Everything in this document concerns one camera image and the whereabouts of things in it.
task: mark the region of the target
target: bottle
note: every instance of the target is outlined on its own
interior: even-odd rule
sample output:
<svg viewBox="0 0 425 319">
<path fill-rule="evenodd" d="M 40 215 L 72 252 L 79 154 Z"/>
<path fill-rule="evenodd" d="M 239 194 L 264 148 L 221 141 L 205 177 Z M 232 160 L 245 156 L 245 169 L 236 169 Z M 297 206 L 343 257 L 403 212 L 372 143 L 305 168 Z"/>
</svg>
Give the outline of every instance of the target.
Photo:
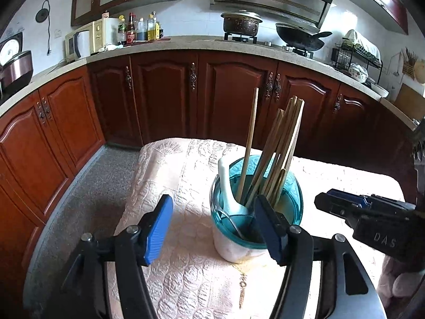
<svg viewBox="0 0 425 319">
<path fill-rule="evenodd" d="M 134 14 L 130 12 L 127 24 L 127 44 L 132 44 L 135 39 L 135 26 L 133 22 Z"/>
<path fill-rule="evenodd" d="M 120 23 L 118 24 L 118 45 L 125 45 L 127 41 L 127 25 L 125 24 L 125 18 L 123 15 L 119 17 Z"/>
<path fill-rule="evenodd" d="M 155 39 L 159 39 L 159 23 L 156 18 L 156 12 L 153 11 L 152 15 L 154 16 L 154 22 L 155 22 Z"/>
<path fill-rule="evenodd" d="M 147 41 L 147 30 L 146 30 L 145 22 L 143 18 L 140 18 L 139 20 L 137 33 L 136 33 L 136 39 L 138 41 Z"/>
<path fill-rule="evenodd" d="M 156 39 L 156 22 L 154 20 L 154 16 L 152 14 L 149 15 L 149 19 L 147 20 L 147 40 L 154 41 Z"/>
</svg>

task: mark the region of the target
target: teal plastic container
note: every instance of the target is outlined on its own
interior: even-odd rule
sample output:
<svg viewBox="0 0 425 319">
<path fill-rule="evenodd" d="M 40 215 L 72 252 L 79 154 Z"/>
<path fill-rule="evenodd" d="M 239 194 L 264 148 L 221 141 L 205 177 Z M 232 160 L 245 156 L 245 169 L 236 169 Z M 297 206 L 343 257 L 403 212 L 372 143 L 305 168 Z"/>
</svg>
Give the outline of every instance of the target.
<svg viewBox="0 0 425 319">
<path fill-rule="evenodd" d="M 245 197 L 246 191 L 251 184 L 254 172 L 256 170 L 260 155 L 251 155 L 249 157 L 248 169 L 246 172 L 246 179 L 244 184 L 244 191 L 242 198 Z M 233 162 L 229 167 L 230 186 L 232 188 L 233 196 L 236 195 L 237 187 L 242 172 L 242 165 L 244 159 L 241 158 Z M 269 166 L 264 174 L 263 181 L 269 174 L 273 158 L 271 159 Z M 267 249 L 261 234 L 256 226 L 255 218 L 253 213 L 250 216 L 233 216 L 232 219 L 240 231 L 245 235 L 247 240 L 241 239 L 233 225 L 229 222 L 229 219 L 220 212 L 223 210 L 223 198 L 222 191 L 220 189 L 220 177 L 217 175 L 211 186 L 210 192 L 210 206 L 211 206 L 211 218 L 217 229 L 229 240 L 238 244 L 241 247 L 250 250 L 264 250 Z M 299 225 L 301 218 L 303 217 L 303 195 L 301 193 L 300 185 L 298 184 L 295 175 L 289 171 L 286 178 L 285 184 L 282 189 L 282 193 L 279 198 L 279 202 L 275 207 L 275 211 L 281 212 L 290 224 Z"/>
</svg>

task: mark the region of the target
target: gas burner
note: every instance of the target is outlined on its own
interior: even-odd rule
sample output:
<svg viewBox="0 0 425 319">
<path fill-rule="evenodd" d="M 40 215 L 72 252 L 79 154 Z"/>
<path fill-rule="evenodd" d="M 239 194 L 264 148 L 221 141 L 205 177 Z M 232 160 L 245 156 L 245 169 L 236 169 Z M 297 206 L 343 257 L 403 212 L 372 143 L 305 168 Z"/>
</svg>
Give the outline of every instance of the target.
<svg viewBox="0 0 425 319">
<path fill-rule="evenodd" d="M 228 41 L 229 40 L 229 36 L 232 37 L 232 41 L 235 42 L 242 42 L 242 43 L 249 43 L 249 39 L 252 38 L 252 44 L 257 44 L 257 37 L 253 37 L 253 36 L 241 36 L 241 35 L 236 35 L 233 36 L 231 33 L 225 33 L 224 34 L 224 40 Z"/>
<path fill-rule="evenodd" d="M 305 49 L 298 49 L 295 47 L 292 47 L 289 45 L 290 48 L 293 48 L 292 52 L 304 57 L 313 58 L 313 52 L 312 51 L 306 51 Z"/>
</svg>

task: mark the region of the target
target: white microwave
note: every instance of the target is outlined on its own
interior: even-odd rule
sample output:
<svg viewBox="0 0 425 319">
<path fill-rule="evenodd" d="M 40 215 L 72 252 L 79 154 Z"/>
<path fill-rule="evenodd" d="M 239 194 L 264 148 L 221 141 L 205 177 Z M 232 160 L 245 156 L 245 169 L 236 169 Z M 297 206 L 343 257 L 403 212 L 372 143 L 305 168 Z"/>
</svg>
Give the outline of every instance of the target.
<svg viewBox="0 0 425 319">
<path fill-rule="evenodd" d="M 90 54 L 95 54 L 106 44 L 117 44 L 118 18 L 103 18 L 84 25 L 65 36 L 65 52 L 67 62 L 78 60 L 74 46 L 74 35 L 79 31 L 90 32 Z"/>
</svg>

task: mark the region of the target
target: dish rack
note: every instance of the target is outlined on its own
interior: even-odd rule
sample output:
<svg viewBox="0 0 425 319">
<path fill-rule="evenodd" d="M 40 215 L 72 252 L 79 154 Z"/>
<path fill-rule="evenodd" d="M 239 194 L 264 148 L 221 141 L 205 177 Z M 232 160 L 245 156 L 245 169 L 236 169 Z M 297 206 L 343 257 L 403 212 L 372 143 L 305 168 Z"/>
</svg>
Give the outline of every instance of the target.
<svg viewBox="0 0 425 319">
<path fill-rule="evenodd" d="M 380 70 L 379 78 L 377 81 L 377 84 L 379 84 L 383 68 L 381 61 L 379 61 L 374 56 L 368 54 L 363 48 L 356 47 L 354 44 L 335 44 L 335 48 L 333 48 L 332 50 L 331 58 L 332 61 L 335 62 L 335 69 L 348 71 L 350 63 L 352 63 L 353 57 L 360 59 L 361 61 L 366 63 L 366 70 L 369 68 L 369 65 Z"/>
</svg>

